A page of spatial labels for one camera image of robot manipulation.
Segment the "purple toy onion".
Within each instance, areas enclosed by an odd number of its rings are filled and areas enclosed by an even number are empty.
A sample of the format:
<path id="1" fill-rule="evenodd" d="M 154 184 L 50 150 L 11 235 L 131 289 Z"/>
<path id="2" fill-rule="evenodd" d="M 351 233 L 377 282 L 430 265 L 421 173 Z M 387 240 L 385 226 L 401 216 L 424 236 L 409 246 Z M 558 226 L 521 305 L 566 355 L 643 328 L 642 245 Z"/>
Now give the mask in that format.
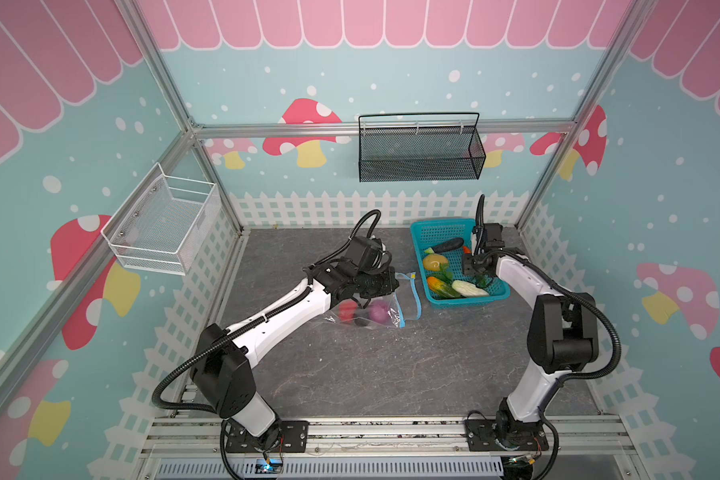
<path id="1" fill-rule="evenodd" d="M 382 299 L 372 301 L 367 308 L 367 313 L 372 322 L 381 325 L 390 324 L 394 317 L 394 312 L 391 310 L 389 303 Z"/>

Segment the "clear zip top bag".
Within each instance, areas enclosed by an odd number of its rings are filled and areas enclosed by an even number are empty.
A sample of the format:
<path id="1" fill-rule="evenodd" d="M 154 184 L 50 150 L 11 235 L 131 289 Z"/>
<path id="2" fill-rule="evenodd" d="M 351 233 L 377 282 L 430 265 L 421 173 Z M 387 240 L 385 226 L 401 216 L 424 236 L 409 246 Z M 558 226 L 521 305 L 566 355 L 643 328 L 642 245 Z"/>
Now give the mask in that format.
<path id="1" fill-rule="evenodd" d="M 396 273 L 398 288 L 391 294 L 371 300 L 344 300 L 318 316 L 335 325 L 365 329 L 404 328 L 422 317 L 423 308 L 417 290 L 416 273 Z"/>

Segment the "teal plastic basket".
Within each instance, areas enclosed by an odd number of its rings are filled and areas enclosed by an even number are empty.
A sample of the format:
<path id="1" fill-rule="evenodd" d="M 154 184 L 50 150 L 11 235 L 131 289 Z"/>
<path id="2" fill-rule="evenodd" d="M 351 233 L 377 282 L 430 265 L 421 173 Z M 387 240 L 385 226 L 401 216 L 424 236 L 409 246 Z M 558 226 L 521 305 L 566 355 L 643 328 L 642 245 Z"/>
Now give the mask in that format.
<path id="1" fill-rule="evenodd" d="M 430 276 L 438 277 L 450 285 L 454 280 L 463 280 L 474 284 L 475 277 L 467 277 L 462 274 L 462 254 L 471 252 L 471 235 L 474 224 L 475 222 L 469 218 L 446 218 L 418 221 L 410 227 L 425 297 L 433 308 L 452 309 L 482 306 L 492 302 L 506 300 L 510 297 L 509 286 L 498 278 L 494 279 L 492 285 L 486 290 L 489 295 L 478 298 L 461 297 L 459 299 L 442 300 L 434 295 L 427 286 L 427 278 Z M 424 250 L 454 237 L 463 238 L 464 246 L 459 250 L 441 254 L 448 258 L 450 262 L 449 268 L 441 272 L 425 270 L 422 265 L 422 260 L 428 254 L 426 254 Z"/>

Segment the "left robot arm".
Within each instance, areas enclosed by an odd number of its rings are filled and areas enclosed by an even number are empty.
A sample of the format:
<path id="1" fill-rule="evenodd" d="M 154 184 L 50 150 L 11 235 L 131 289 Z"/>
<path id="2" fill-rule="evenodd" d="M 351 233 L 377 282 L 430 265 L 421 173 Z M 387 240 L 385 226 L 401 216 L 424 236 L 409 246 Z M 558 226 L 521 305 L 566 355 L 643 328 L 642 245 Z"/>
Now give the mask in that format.
<path id="1" fill-rule="evenodd" d="M 255 316 L 201 333 L 194 356 L 159 381 L 151 403 L 163 410 L 193 410 L 233 420 L 248 434 L 269 441 L 280 418 L 258 393 L 253 369 L 279 342 L 307 321 L 343 301 L 370 304 L 399 286 L 392 254 L 374 237 L 354 237 L 336 256 L 304 269 L 304 278 L 286 295 Z M 163 393 L 184 373 L 207 400 L 205 404 L 168 401 Z"/>

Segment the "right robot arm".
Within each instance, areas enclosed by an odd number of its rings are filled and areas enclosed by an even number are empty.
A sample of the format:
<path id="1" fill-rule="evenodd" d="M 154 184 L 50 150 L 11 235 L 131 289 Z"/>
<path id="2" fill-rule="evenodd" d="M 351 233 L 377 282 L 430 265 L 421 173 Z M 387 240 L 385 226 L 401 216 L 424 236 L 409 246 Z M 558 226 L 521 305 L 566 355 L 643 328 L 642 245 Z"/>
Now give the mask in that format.
<path id="1" fill-rule="evenodd" d="M 508 284 L 532 308 L 529 364 L 494 420 L 496 442 L 514 450 L 540 438 L 546 408 L 565 383 L 612 373 L 621 360 L 622 343 L 590 294 L 563 287 L 520 250 L 508 247 L 498 223 L 475 221 L 472 249 L 463 265 L 469 273 Z"/>

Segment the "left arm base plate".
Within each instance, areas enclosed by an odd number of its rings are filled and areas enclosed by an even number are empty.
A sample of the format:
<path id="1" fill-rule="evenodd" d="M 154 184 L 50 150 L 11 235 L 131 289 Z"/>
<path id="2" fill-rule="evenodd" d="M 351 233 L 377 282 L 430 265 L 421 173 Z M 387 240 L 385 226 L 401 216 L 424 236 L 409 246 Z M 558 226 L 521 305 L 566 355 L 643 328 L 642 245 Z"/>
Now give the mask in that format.
<path id="1" fill-rule="evenodd" d="M 304 453 L 310 424 L 304 420 L 280 420 L 255 436 L 232 419 L 224 427 L 226 453 Z"/>

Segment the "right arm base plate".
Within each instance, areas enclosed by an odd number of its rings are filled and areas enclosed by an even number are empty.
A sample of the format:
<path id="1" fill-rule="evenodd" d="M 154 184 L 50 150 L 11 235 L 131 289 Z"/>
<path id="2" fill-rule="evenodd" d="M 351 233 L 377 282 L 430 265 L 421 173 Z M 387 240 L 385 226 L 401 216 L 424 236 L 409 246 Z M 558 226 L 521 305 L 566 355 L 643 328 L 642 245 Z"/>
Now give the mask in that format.
<path id="1" fill-rule="evenodd" d="M 468 448 L 471 452 L 546 452 L 547 435 L 541 422 L 507 423 L 492 418 L 470 418 L 464 421 Z"/>

